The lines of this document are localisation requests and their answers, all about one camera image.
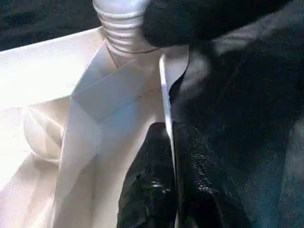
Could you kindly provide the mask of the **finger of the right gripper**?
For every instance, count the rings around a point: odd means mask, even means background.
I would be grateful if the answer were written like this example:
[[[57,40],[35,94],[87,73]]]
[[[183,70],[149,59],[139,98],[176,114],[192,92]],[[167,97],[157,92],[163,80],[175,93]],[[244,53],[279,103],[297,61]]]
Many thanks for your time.
[[[278,11],[287,0],[152,0],[142,23],[145,39],[156,47],[206,45],[215,39],[243,48],[249,34],[224,35]]]

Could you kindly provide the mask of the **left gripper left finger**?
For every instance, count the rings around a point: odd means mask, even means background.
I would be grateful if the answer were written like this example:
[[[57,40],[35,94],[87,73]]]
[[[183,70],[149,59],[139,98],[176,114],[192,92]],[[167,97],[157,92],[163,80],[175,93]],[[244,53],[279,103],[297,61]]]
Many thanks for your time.
[[[118,228],[172,228],[177,192],[171,144],[165,124],[150,125],[123,182]]]

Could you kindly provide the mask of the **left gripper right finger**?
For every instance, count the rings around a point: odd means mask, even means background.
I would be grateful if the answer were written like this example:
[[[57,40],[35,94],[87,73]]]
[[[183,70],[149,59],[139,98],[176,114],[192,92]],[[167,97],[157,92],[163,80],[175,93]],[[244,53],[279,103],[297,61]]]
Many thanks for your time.
[[[183,228],[251,228],[229,176],[195,127],[173,122],[179,224]]]

